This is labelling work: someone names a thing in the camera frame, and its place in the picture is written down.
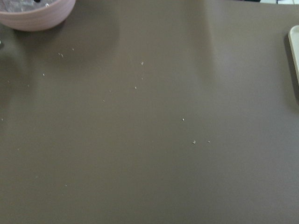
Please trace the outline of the cream rabbit tray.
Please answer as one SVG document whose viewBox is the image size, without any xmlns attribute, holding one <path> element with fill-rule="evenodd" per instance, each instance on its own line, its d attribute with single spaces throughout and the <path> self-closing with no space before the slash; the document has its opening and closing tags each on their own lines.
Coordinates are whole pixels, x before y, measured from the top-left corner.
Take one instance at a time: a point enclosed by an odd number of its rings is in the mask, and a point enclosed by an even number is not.
<svg viewBox="0 0 299 224">
<path fill-rule="evenodd" d="M 299 25 L 292 27 L 288 34 L 294 68 L 296 72 L 296 79 L 299 82 Z"/>
</svg>

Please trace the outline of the pink bowl of ice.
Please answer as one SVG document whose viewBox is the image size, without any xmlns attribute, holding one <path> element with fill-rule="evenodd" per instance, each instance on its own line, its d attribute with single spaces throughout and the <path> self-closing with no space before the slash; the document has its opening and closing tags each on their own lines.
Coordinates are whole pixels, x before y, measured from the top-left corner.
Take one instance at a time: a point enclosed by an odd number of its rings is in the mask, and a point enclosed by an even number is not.
<svg viewBox="0 0 299 224">
<path fill-rule="evenodd" d="M 49 6 L 25 12 L 1 12 L 0 23 L 9 28 L 35 32 L 51 29 L 71 14 L 75 0 L 56 0 Z"/>
</svg>

